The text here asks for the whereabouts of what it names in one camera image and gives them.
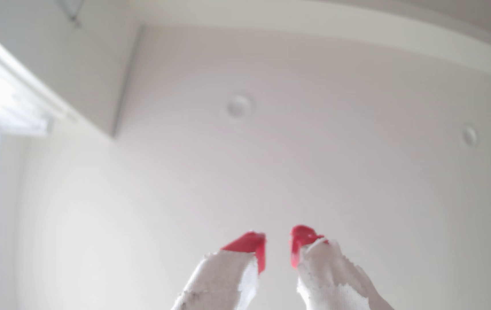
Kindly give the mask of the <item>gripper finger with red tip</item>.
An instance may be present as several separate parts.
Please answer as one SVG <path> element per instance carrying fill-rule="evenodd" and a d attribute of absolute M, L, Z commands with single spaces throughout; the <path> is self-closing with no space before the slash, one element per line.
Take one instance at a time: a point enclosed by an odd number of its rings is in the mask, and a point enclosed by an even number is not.
<path fill-rule="evenodd" d="M 306 309 L 393 309 L 336 240 L 308 226 L 291 229 L 291 265 Z"/>
<path fill-rule="evenodd" d="M 172 309 L 247 309 L 266 267 L 266 236 L 247 232 L 205 255 Z"/>

